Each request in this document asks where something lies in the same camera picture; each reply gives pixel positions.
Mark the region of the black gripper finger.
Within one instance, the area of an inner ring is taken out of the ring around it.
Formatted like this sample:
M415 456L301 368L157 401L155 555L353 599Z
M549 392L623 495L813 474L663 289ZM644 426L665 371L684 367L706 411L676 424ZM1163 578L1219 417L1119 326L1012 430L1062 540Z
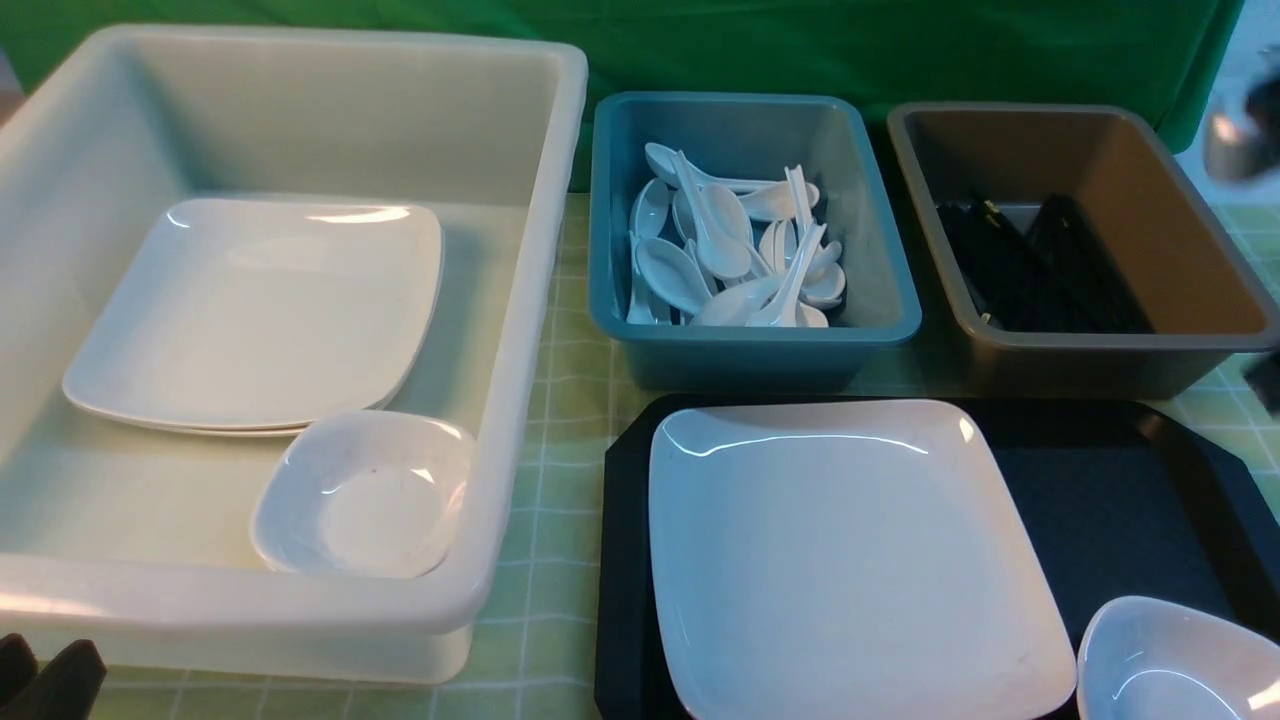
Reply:
M1 717L87 719L106 675L96 644L74 641L40 666L38 675L17 700L1 705Z

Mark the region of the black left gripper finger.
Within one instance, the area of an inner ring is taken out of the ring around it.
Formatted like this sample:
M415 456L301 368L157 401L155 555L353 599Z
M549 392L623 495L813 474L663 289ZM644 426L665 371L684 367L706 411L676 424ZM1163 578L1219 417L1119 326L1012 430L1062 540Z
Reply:
M40 665L26 638L10 633L0 646L0 703L9 705L38 675Z

